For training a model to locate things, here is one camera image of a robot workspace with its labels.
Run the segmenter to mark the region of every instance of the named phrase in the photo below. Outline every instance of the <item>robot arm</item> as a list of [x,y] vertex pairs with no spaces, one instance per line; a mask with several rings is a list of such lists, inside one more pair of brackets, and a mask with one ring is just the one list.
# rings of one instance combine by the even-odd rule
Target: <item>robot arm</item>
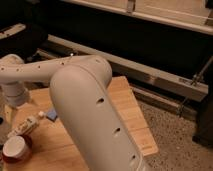
[[[2,88],[19,81],[50,81],[55,110],[91,171],[149,170],[108,97],[111,68],[106,60],[82,56],[34,64],[1,63]],[[14,87],[3,91],[15,92]]]

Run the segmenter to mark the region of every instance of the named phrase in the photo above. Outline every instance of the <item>white cabinet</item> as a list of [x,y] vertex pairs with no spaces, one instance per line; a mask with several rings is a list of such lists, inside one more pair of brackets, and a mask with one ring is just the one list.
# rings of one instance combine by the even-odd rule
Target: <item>white cabinet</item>
[[204,25],[211,10],[205,0],[136,0],[135,12]]
[[84,0],[84,1],[122,9],[126,9],[128,2],[127,0]]

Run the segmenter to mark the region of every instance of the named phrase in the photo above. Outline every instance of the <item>wooden tabletop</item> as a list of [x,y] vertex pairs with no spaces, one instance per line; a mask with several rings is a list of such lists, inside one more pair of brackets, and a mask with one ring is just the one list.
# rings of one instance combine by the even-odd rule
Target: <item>wooden tabletop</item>
[[[156,153],[157,145],[126,78],[113,78],[108,92],[143,155]],[[19,108],[13,127],[29,115],[52,108],[48,89],[33,90],[30,94],[34,104]],[[41,120],[31,137],[32,157],[24,163],[4,164],[4,171],[89,171],[59,119],[55,123]]]

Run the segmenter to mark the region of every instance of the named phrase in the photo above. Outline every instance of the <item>floor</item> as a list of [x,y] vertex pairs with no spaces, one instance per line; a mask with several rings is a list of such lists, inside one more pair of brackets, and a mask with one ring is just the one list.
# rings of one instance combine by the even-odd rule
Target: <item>floor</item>
[[[150,126],[159,152],[146,157],[155,171],[212,171],[213,150],[192,142],[195,123],[138,101]],[[0,97],[0,111],[3,109]],[[9,126],[0,125],[0,144],[5,141]]]

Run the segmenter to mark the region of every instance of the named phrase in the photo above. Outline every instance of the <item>blue object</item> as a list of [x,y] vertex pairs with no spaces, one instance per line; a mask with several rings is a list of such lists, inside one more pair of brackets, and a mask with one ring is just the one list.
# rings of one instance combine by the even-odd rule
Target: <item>blue object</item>
[[57,115],[57,113],[56,113],[56,111],[55,111],[54,108],[53,108],[53,109],[50,109],[50,110],[47,112],[46,118],[49,119],[49,120],[51,120],[52,122],[55,122],[55,121],[56,121],[56,119],[58,118],[58,115]]

